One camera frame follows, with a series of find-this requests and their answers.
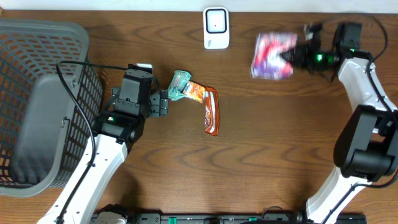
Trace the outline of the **white barcode scanner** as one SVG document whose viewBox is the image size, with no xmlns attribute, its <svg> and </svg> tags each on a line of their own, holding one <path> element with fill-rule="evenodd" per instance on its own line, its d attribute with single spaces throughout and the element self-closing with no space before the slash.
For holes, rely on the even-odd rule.
<svg viewBox="0 0 398 224">
<path fill-rule="evenodd" d="M 204 48 L 226 49 L 229 46 L 229 11 L 225 7 L 208 7 L 203 11 Z"/>
</svg>

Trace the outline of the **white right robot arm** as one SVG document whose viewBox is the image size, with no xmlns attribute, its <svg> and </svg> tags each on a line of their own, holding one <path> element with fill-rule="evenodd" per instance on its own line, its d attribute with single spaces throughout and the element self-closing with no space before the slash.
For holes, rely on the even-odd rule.
<svg viewBox="0 0 398 224">
<path fill-rule="evenodd" d="M 281 57 L 309 72 L 332 70 L 353 114 L 336 141 L 331 174 L 292 223 L 336 223 L 362 189 L 385 188 L 397 180 L 397 107 L 377 78 L 376 57 L 360 47 L 362 25 L 339 23 L 329 51 L 320 48 L 322 29 L 321 23 L 305 26 L 306 43 Z"/>
</svg>

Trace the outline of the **grey plastic basket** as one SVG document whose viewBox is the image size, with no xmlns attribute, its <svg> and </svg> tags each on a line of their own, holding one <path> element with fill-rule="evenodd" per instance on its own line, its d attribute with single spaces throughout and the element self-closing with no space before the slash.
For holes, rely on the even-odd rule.
<svg viewBox="0 0 398 224">
<path fill-rule="evenodd" d="M 1 20 L 1 194 L 63 187 L 85 150 L 103 87 L 89 36 L 69 22 Z"/>
</svg>

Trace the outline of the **red purple tissue pack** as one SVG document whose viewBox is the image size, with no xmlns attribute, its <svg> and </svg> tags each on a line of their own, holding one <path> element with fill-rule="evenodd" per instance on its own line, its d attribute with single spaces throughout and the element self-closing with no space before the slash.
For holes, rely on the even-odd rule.
<svg viewBox="0 0 398 224">
<path fill-rule="evenodd" d="M 293 74 L 290 62 L 281 54 L 293 49 L 297 43 L 297 34 L 268 32 L 260 33 L 256 39 L 254 57 L 251 64 L 251 76 L 254 79 L 281 80 Z"/>
</svg>

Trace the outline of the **long orange red snack bag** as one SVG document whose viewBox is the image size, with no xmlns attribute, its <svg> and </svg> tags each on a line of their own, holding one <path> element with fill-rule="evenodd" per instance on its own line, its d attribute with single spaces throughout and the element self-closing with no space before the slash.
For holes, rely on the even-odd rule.
<svg viewBox="0 0 398 224">
<path fill-rule="evenodd" d="M 205 88 L 205 132 L 217 136 L 220 126 L 218 92 L 212 87 Z"/>
</svg>

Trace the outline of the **green snack packet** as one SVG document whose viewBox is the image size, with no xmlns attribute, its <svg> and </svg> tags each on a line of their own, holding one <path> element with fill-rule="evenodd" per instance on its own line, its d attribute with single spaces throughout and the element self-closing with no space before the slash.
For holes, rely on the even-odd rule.
<svg viewBox="0 0 398 224">
<path fill-rule="evenodd" d="M 187 83 L 190 81 L 192 75 L 184 70 L 175 70 L 174 76 L 168 87 L 169 99 L 178 101 L 185 97 L 182 93 Z"/>
</svg>

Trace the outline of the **small orange snack packet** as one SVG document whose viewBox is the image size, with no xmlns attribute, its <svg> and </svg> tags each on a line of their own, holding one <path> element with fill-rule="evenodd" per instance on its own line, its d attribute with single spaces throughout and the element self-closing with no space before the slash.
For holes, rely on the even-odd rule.
<svg viewBox="0 0 398 224">
<path fill-rule="evenodd" d="M 203 103 L 205 92 L 206 89 L 204 86 L 191 81 L 187 82 L 182 91 L 186 98 L 197 101 L 199 103 Z"/>
</svg>

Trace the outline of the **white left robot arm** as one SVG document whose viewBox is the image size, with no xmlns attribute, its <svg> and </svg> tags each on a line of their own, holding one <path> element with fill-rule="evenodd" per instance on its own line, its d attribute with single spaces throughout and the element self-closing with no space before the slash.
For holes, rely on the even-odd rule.
<svg viewBox="0 0 398 224">
<path fill-rule="evenodd" d="M 146 119 L 168 113 L 167 91 L 159 90 L 151 64 L 125 68 L 122 85 L 112 95 L 114 108 L 103 110 L 88 126 L 83 156 L 40 223 L 89 223 L 113 174 L 142 136 Z"/>
</svg>

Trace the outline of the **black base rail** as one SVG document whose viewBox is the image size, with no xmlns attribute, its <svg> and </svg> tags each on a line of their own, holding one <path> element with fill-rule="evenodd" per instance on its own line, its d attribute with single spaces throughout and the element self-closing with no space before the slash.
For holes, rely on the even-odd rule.
<svg viewBox="0 0 398 224">
<path fill-rule="evenodd" d="M 129 212 L 115 204 L 98 210 L 89 220 L 94 224 L 240 224 L 240 223 L 305 223 L 302 216 L 280 208 L 267 209 L 263 214 L 165 214 L 162 212 Z"/>
</svg>

